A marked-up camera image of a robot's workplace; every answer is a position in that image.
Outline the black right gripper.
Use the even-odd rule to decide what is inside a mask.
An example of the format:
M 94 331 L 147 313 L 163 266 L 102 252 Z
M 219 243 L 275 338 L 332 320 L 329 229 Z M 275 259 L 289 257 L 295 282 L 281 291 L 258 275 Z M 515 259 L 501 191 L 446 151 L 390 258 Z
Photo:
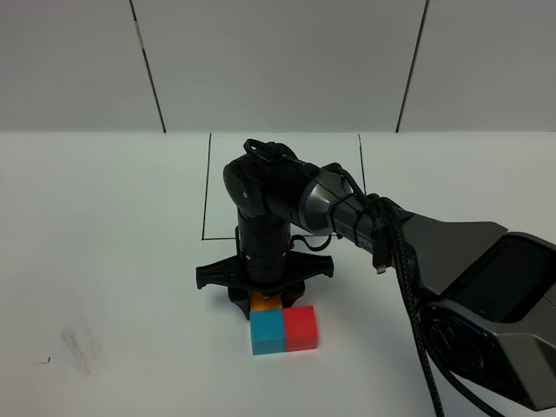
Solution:
M 237 214 L 236 255 L 196 269 L 199 289 L 209 285 L 228 288 L 228 298 L 250 320 L 250 293 L 281 293 L 283 308 L 291 308 L 305 293 L 305 280 L 331 277 L 329 255 L 296 252 L 290 245 L 290 223 L 276 215 Z

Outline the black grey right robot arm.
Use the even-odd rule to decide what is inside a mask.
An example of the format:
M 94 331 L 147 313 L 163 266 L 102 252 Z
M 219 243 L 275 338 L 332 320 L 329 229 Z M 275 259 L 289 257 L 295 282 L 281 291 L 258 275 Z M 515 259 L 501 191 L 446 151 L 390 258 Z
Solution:
M 235 255 L 196 270 L 244 314 L 249 296 L 293 305 L 305 283 L 331 276 L 322 247 L 297 252 L 298 227 L 367 251 L 378 273 L 394 268 L 437 415 L 438 370 L 487 415 L 473 382 L 533 411 L 555 405 L 555 247 L 494 222 L 441 222 L 364 193 L 338 163 L 317 167 L 285 144 L 247 140 L 223 180 L 238 223 Z

